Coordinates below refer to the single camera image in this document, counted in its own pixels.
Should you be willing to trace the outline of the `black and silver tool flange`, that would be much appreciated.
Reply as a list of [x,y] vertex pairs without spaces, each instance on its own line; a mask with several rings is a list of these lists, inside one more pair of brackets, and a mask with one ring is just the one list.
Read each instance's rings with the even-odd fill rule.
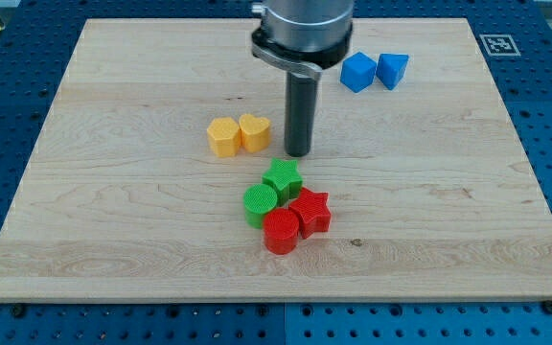
[[329,69],[345,58],[349,51],[353,25],[344,37],[334,45],[316,52],[290,50],[277,44],[262,28],[251,34],[251,54],[268,65],[319,81],[323,70]]

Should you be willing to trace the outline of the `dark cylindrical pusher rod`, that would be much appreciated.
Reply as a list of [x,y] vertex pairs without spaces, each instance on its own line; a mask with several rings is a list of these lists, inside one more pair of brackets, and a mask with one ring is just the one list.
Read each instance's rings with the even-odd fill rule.
[[311,150],[318,82],[310,77],[287,73],[285,151],[302,157]]

